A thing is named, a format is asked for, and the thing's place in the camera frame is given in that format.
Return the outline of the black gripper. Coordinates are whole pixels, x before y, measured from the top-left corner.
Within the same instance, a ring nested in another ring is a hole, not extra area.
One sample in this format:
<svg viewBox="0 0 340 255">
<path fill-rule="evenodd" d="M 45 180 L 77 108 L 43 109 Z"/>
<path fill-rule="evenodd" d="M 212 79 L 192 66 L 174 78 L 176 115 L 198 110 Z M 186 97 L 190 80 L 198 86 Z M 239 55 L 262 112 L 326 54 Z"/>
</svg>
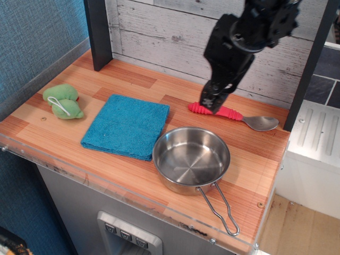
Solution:
<svg viewBox="0 0 340 255">
<path fill-rule="evenodd" d="M 238 18 L 224 14 L 215 24 L 204 52 L 211 66 L 211 78 L 203 87 L 200 105 L 218 112 L 245 76 L 254 55 L 240 48 L 233 39 Z"/>
</svg>

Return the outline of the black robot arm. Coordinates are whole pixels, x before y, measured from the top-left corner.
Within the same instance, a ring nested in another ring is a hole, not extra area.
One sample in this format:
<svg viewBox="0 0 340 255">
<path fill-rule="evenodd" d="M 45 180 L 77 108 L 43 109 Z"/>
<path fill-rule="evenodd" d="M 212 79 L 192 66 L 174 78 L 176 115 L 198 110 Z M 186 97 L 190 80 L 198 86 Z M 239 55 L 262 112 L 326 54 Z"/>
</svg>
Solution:
<svg viewBox="0 0 340 255">
<path fill-rule="evenodd" d="M 300 1 L 245 1 L 240 17 L 224 14 L 204 52 L 211 67 L 199 104 L 217 113 L 265 47 L 274 48 L 298 27 Z"/>
</svg>

